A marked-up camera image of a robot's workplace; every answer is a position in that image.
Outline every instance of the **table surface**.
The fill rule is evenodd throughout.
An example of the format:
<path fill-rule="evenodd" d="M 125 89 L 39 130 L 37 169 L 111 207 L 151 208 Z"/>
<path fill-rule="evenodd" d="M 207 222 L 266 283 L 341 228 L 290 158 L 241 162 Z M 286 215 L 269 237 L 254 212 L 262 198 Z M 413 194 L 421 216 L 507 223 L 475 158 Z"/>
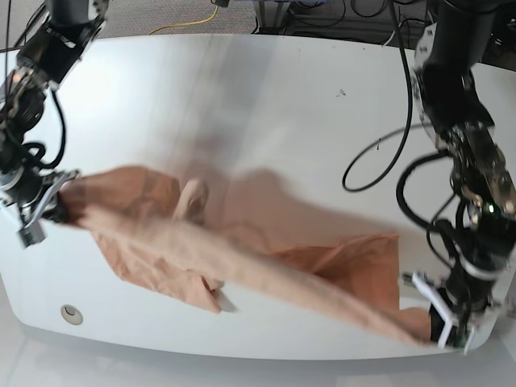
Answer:
<path fill-rule="evenodd" d="M 3 73 L 3 58 L 0 70 Z M 481 100 L 495 140 L 516 171 L 516 75 L 478 65 Z M 399 52 L 369 44 L 249 35 L 163 35 L 100 40 L 59 92 L 69 125 L 63 169 L 98 173 L 141 164 L 210 186 L 208 223 L 261 249 L 336 243 L 347 235 L 397 231 L 400 269 L 445 274 L 424 234 L 397 208 L 395 185 L 417 156 L 433 151 L 424 131 L 410 134 L 396 168 L 359 194 L 340 185 L 350 159 L 406 120 Z M 47 100 L 29 139 L 57 151 L 60 125 Z M 414 122 L 418 115 L 414 112 Z M 382 144 L 350 183 L 370 181 L 392 157 Z M 430 218 L 450 194 L 451 163 L 418 170 L 408 201 Z M 299 310 L 232 284 L 220 315 L 119 280 L 85 231 L 45 223 L 48 238 L 23 250 L 0 218 L 0 273 L 13 311 L 29 326 L 110 343 L 199 355 L 337 360 L 415 356 L 407 347 L 344 322 Z M 497 283 L 504 297 L 514 271 Z M 78 327 L 63 305 L 84 315 Z M 402 288 L 402 307 L 423 306 Z M 477 336 L 487 340 L 494 322 Z"/>

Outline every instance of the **black cable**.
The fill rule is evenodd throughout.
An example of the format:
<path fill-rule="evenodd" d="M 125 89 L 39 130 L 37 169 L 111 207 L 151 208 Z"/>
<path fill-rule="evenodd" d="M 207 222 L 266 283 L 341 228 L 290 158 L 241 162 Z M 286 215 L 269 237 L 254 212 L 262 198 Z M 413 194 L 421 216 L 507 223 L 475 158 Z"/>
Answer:
<path fill-rule="evenodd" d="M 36 150 L 36 153 L 34 155 L 34 157 L 38 160 L 41 160 L 43 159 L 43 157 L 45 156 L 45 153 L 47 152 L 47 149 L 45 148 L 45 146 L 42 144 L 42 143 L 25 143 L 23 144 L 23 147 L 25 149 L 27 149 L 28 151 L 31 151 L 31 150 Z"/>
<path fill-rule="evenodd" d="M 61 108 L 61 104 L 59 103 L 59 98 L 57 97 L 57 92 L 55 90 L 52 91 L 52 99 L 54 104 L 56 105 L 57 113 L 59 115 L 59 120 L 61 121 L 61 146 L 59 148 L 59 152 L 57 153 L 56 158 L 50 165 L 54 169 L 60 162 L 63 160 L 63 156 L 65 155 L 66 148 L 66 121 L 65 115 L 63 114 L 63 109 Z"/>
<path fill-rule="evenodd" d="M 412 125 L 410 127 L 410 129 L 422 129 L 423 128 L 423 125 L 421 123 L 417 123 L 415 125 Z M 399 129 L 396 129 L 395 131 L 391 131 L 390 133 L 387 133 L 386 135 L 383 135 L 382 137 L 380 137 L 379 139 L 377 139 L 376 141 L 370 143 L 367 147 L 365 147 L 364 149 L 362 149 L 358 155 L 355 156 L 355 158 L 352 160 L 352 162 L 349 164 L 349 166 L 347 167 L 347 173 L 349 173 L 349 171 L 351 171 L 351 169 L 353 168 L 353 166 L 358 162 L 358 160 L 360 160 L 367 152 L 373 150 L 374 148 L 376 148 L 378 145 L 380 145 L 381 143 L 387 141 L 388 139 L 391 139 L 397 135 L 400 135 L 401 133 L 404 133 L 405 132 L 405 127 L 400 127 Z M 344 177 L 343 177 L 343 185 L 344 185 L 344 179 L 347 178 L 347 175 L 344 174 Z"/>
<path fill-rule="evenodd" d="M 406 47 L 408 49 L 410 49 L 410 23 L 407 22 L 406 24 L 406 31 L 407 31 L 407 34 L 408 34 L 408 39 L 406 41 Z"/>
<path fill-rule="evenodd" d="M 342 0 L 342 3 L 343 3 L 343 7 L 344 7 L 344 11 L 342 13 L 342 16 L 340 16 L 339 20 L 337 20 L 336 22 L 333 22 L 333 23 L 330 23 L 330 24 L 313 24 L 313 23 L 309 23 L 309 22 L 306 22 L 305 20 L 299 19 L 291 11 L 289 12 L 289 15 L 291 15 L 299 23 L 303 23 L 303 24 L 305 24 L 307 26 L 310 26 L 310 27 L 323 27 L 323 28 L 333 27 L 333 26 L 336 26 L 337 24 L 339 24 L 340 22 L 342 22 L 344 20 L 344 18 L 346 17 L 346 12 L 347 12 L 346 0 Z"/>
<path fill-rule="evenodd" d="M 6 49 L 9 48 L 9 30 L 10 30 L 10 10 L 11 10 L 11 7 L 12 7 L 12 0 L 9 0 L 9 2 L 7 3 L 7 24 L 6 24 Z M 4 71 L 4 76 L 5 76 L 5 85 L 6 85 L 6 88 L 5 88 L 5 92 L 6 92 L 6 103 L 4 105 L 4 120 L 6 121 L 6 125 L 7 125 L 7 119 L 9 118 L 9 114 L 7 113 L 8 111 L 8 106 L 7 106 L 7 99 L 9 98 L 9 94 L 10 94 L 10 81 L 8 81 L 8 76 L 9 76 L 9 73 L 7 72 L 7 66 L 9 65 L 9 61 L 8 61 L 8 58 L 9 56 L 6 54 L 6 68 L 5 68 L 5 71 Z"/>
<path fill-rule="evenodd" d="M 357 9 L 356 9 L 356 1 L 357 0 L 352 0 L 351 2 L 351 5 L 352 5 L 352 10 L 353 12 L 355 12 L 358 16 L 360 16 L 361 18 L 366 18 L 366 19 L 369 19 L 369 18 L 374 18 L 376 16 L 378 16 L 379 14 L 381 14 L 384 10 L 385 10 L 385 5 L 386 5 L 386 0 L 383 0 L 383 3 L 381 4 L 381 7 L 379 10 L 373 12 L 372 14 L 370 15 L 365 15 L 365 14 L 361 14 Z"/>
<path fill-rule="evenodd" d="M 464 211 L 466 210 L 466 206 L 468 202 L 465 199 L 461 199 L 459 206 L 457 207 L 457 212 L 455 214 L 455 228 L 457 230 L 464 229 Z"/>
<path fill-rule="evenodd" d="M 19 50 L 19 47 L 9 47 L 9 48 L 1 48 L 0 54 L 5 54 L 6 52 Z"/>
<path fill-rule="evenodd" d="M 56 158 L 52 162 L 45 164 L 43 161 L 41 161 L 38 158 L 39 155 L 36 155 L 36 156 L 32 155 L 32 153 L 29 152 L 29 149 L 25 148 L 12 135 L 9 127 L 6 127 L 6 130 L 5 130 L 7 139 L 15 146 L 16 150 L 18 152 L 20 152 L 23 155 L 23 157 L 25 157 L 31 164 L 33 164 L 35 167 L 38 167 L 40 169 L 54 169 L 63 160 L 63 156 L 65 155 L 65 148 L 66 148 L 65 115 L 63 114 L 63 110 L 61 109 L 59 99 L 58 99 L 57 93 L 55 91 L 52 91 L 52 99 L 56 105 L 57 113 L 58 113 L 60 121 L 61 121 L 61 145 L 60 145 L 59 152 L 57 153 Z"/>
<path fill-rule="evenodd" d="M 439 254 L 439 252 L 435 249 L 434 244 L 432 243 L 432 239 L 430 237 L 430 232 L 431 232 L 432 227 L 434 226 L 435 220 L 437 220 L 437 218 L 446 209 L 446 207 L 449 206 L 449 204 L 452 202 L 452 200 L 454 198 L 455 198 L 455 193 L 453 193 L 453 195 L 443 204 L 443 206 L 439 209 L 439 211 L 437 211 L 437 214 L 434 215 L 434 218 L 432 218 L 430 224 L 427 227 L 427 243 L 428 243 L 428 247 L 430 248 L 430 250 L 432 250 L 432 252 L 434 253 L 435 257 L 438 260 L 440 260 L 441 262 L 443 262 L 443 264 L 445 264 L 449 268 L 452 268 L 452 264 L 450 264 L 450 262 L 448 262 L 448 260 L 444 259 L 444 257 L 441 256 Z"/>
<path fill-rule="evenodd" d="M 25 30 L 23 30 L 22 32 L 22 35 L 20 35 L 19 38 L 16 40 L 14 47 L 18 47 L 22 43 L 22 40 L 24 42 L 27 42 L 28 33 L 31 31 L 32 28 L 34 28 L 35 24 L 38 23 L 46 9 L 47 7 L 45 6 L 44 2 L 42 2 L 40 6 L 36 8 L 31 18 L 28 20 L 27 25 L 25 26 Z"/>
<path fill-rule="evenodd" d="M 394 26 L 394 32 L 397 37 L 397 42 L 399 45 L 400 55 L 402 57 L 402 63 L 403 63 L 403 70 L 405 72 L 405 81 L 406 81 L 406 92 L 407 92 L 407 113 L 406 113 L 406 124 L 405 124 L 405 130 L 403 131 L 403 137 L 400 141 L 399 147 L 397 148 L 396 154 L 394 155 L 393 159 L 385 169 L 385 171 L 377 177 L 374 181 L 370 182 L 367 185 L 364 185 L 359 188 L 349 188 L 346 184 L 347 175 L 349 175 L 349 172 L 351 171 L 353 165 L 358 161 L 359 158 L 362 157 L 362 155 L 367 151 L 362 151 L 359 153 L 355 159 L 349 164 L 349 166 L 346 169 L 346 172 L 344 172 L 344 176 L 342 178 L 342 187 L 348 191 L 348 192 L 362 192 L 366 189 L 369 189 L 373 187 L 374 185 L 378 184 L 380 181 L 384 179 L 385 176 L 389 174 L 389 172 L 393 169 L 394 165 L 397 163 L 397 160 L 400 158 L 400 155 L 402 154 L 403 148 L 405 147 L 406 140 L 409 137 L 410 132 L 410 124 L 412 123 L 412 109 L 413 109 L 413 101 L 412 101 L 412 84 L 410 82 L 410 70 L 409 70 L 409 64 L 406 60 L 406 54 L 405 49 L 403 48 L 403 37 L 402 33 L 400 32 L 399 27 L 397 26 L 397 17 L 396 17 L 396 11 L 394 10 L 394 3 L 393 0 L 386 0 L 389 6 L 389 11 L 391 15 L 391 19 L 393 20 L 393 26 Z"/>
<path fill-rule="evenodd" d="M 417 160 L 414 160 L 412 164 L 410 164 L 405 171 L 400 176 L 400 179 L 397 182 L 396 186 L 396 200 L 397 204 L 400 207 L 400 210 L 405 214 L 407 218 L 409 218 L 412 222 L 420 226 L 421 228 L 424 228 L 425 230 L 428 229 L 428 227 L 431 225 L 430 222 L 424 220 L 423 218 L 416 215 L 409 207 L 405 200 L 405 184 L 407 179 L 409 178 L 410 174 L 421 165 L 430 163 L 432 161 L 437 161 L 440 159 L 443 159 L 444 157 L 449 157 L 450 154 L 448 151 L 439 151 L 436 153 L 432 153 L 431 155 L 426 155 L 423 157 L 418 158 Z"/>
<path fill-rule="evenodd" d="M 301 8 L 305 8 L 306 10 L 313 10 L 314 8 L 324 5 L 324 2 L 316 2 L 311 6 L 305 4 L 304 2 L 296 2 L 296 4 L 299 5 Z"/>
<path fill-rule="evenodd" d="M 252 30 L 251 35 L 256 34 L 256 32 L 258 31 L 258 18 L 255 18 L 255 21 L 256 21 L 256 27 L 254 30 Z"/>
<path fill-rule="evenodd" d="M 405 23 L 409 23 L 409 22 L 417 22 L 417 23 L 422 23 L 424 24 L 425 21 L 422 20 L 422 19 L 418 19 L 418 18 L 404 18 L 403 21 L 401 22 L 401 25 L 400 25 L 400 28 L 403 28 L 403 26 L 405 25 Z"/>

